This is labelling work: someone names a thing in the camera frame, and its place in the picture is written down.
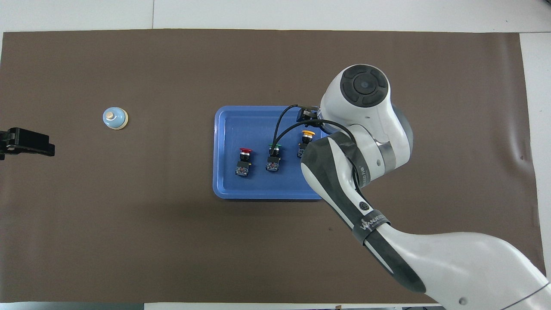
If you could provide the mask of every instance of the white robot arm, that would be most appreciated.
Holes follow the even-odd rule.
[[[549,281],[508,242],[479,233],[403,233],[362,196],[359,188],[407,163],[413,148],[381,70],[353,65],[339,73],[318,118],[346,126],[353,137],[322,124],[330,135],[308,145],[302,173],[400,284],[447,310],[551,309]]]

